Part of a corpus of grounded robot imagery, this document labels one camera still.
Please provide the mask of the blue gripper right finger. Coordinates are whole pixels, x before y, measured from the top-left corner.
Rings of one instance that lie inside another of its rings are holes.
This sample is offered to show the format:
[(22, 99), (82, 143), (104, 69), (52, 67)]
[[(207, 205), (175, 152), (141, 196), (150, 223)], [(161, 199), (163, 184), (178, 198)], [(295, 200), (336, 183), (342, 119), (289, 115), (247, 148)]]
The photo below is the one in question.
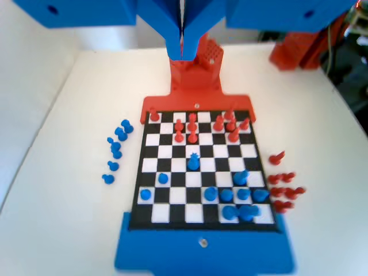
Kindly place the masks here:
[(224, 17), (239, 1), (185, 1), (183, 15), (183, 60), (194, 60), (200, 38)]

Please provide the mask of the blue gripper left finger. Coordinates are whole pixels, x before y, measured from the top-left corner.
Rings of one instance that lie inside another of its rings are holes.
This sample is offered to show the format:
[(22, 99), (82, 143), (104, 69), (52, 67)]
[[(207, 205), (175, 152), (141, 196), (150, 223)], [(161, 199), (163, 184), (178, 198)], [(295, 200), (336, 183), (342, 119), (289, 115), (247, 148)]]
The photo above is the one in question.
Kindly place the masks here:
[(171, 60), (181, 60), (180, 1), (138, 1), (137, 14), (165, 39), (169, 58)]

